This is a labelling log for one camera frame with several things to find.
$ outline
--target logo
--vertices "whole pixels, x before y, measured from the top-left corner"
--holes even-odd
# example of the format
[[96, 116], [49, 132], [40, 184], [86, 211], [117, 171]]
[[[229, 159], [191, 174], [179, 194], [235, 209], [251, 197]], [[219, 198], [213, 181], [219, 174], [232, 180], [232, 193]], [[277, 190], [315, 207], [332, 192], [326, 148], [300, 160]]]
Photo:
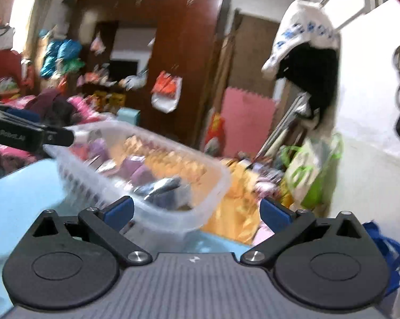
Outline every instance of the logo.
[[190, 262], [193, 262], [193, 263], [195, 263], [196, 261], [198, 261], [198, 260], [200, 260], [200, 258], [199, 257], [193, 257], [193, 258], [190, 258], [190, 259], [188, 259]]
[[0, 130], [0, 136], [4, 136], [5, 138], [10, 138], [14, 140], [20, 140], [20, 141], [25, 141], [26, 137], [23, 135], [18, 135], [18, 134], [12, 134], [10, 132], [7, 132], [5, 130]]

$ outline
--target blue bag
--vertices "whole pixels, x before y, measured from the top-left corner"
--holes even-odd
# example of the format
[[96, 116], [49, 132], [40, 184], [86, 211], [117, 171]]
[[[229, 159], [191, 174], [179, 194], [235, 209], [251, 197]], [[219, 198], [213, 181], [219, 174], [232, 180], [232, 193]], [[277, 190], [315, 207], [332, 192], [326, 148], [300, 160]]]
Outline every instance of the blue bag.
[[58, 51], [57, 58], [63, 58], [65, 60], [72, 60], [79, 57], [79, 53], [82, 50], [82, 45], [78, 41], [67, 39], [63, 42]]
[[58, 55], [58, 51], [60, 49], [60, 47], [62, 46], [63, 41], [61, 40], [56, 40], [56, 41], [51, 41], [48, 44], [48, 47], [46, 48], [46, 53], [45, 53], [45, 57], [57, 57]]
[[400, 243], [392, 238], [381, 235], [379, 227], [373, 221], [364, 223], [362, 226], [373, 239], [388, 264], [391, 273], [388, 289], [386, 289], [385, 293], [385, 296], [388, 296], [399, 288]]
[[57, 58], [54, 56], [49, 56], [45, 59], [45, 62], [43, 63], [43, 67], [40, 70], [40, 76], [42, 78], [50, 78], [52, 77], [52, 74], [55, 72], [55, 61]]

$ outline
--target screw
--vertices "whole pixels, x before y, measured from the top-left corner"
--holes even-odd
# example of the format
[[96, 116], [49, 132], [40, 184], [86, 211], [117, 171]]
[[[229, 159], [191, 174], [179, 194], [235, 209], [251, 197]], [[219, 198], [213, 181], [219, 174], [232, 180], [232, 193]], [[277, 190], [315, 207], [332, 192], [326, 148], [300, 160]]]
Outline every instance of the screw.
[[128, 259], [131, 262], [144, 262], [148, 259], [148, 254], [145, 252], [142, 252], [140, 250], [136, 250], [135, 252], [129, 253], [128, 254]]
[[250, 250], [243, 255], [248, 262], [261, 262], [265, 259], [265, 255], [258, 250]]

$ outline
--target black round disc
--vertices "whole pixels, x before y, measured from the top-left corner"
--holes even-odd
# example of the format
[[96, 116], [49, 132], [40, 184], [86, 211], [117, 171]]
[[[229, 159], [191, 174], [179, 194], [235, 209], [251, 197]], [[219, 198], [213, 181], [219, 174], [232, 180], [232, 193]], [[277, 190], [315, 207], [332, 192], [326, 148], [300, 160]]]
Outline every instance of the black round disc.
[[384, 294], [389, 279], [384, 259], [362, 247], [361, 239], [341, 236], [295, 245], [277, 258], [274, 277], [314, 308], [362, 308]]
[[8, 259], [3, 282], [15, 303], [41, 310], [65, 310], [104, 295], [118, 274], [118, 263], [109, 251], [70, 238], [59, 250], [42, 245]]

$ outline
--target gray ribbed surface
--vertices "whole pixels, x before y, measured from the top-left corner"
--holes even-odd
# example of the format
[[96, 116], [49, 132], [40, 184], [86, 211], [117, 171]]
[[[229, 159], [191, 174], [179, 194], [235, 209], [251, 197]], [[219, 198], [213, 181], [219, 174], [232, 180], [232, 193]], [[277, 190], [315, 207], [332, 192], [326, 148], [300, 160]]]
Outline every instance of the gray ribbed surface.
[[33, 313], [14, 308], [6, 319], [384, 319], [374, 308], [331, 315], [283, 297], [264, 270], [244, 267], [232, 254], [160, 254], [127, 269], [113, 290], [84, 308]]

